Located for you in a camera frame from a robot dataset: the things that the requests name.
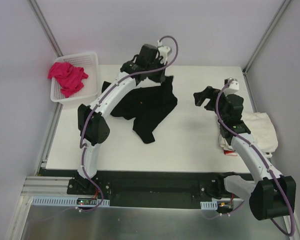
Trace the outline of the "black t shirt daisy logo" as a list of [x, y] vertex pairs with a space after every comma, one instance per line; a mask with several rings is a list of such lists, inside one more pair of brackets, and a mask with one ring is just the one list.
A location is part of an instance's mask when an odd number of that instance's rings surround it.
[[132, 129], [143, 143], [155, 142], [153, 131], [178, 104], [173, 94], [173, 80], [174, 76], [166, 76], [160, 85], [131, 90], [110, 115], [126, 120], [134, 119]]

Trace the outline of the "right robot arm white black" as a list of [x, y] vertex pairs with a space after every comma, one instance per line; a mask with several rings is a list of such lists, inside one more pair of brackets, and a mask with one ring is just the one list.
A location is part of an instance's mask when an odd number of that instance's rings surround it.
[[215, 184], [220, 197], [233, 193], [247, 201], [257, 220], [290, 216], [294, 219], [296, 182], [277, 170], [257, 146], [250, 129], [242, 120], [244, 99], [236, 94], [225, 95], [211, 86], [193, 94], [194, 104], [213, 111], [218, 117], [220, 133], [241, 157], [254, 183], [243, 180], [234, 172], [225, 173]]

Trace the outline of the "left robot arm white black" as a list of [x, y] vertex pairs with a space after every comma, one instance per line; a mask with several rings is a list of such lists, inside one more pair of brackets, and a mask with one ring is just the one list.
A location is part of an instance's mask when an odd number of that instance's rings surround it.
[[148, 78], [156, 83], [165, 80], [165, 68], [171, 52], [172, 48], [160, 41], [157, 46], [144, 44], [139, 54], [121, 66], [114, 82], [96, 100], [78, 107], [79, 147], [82, 149], [82, 157], [76, 178], [79, 180], [78, 188], [84, 194], [92, 194], [96, 188], [92, 178], [97, 173], [101, 145], [110, 134], [107, 118], [117, 104], [143, 80]]

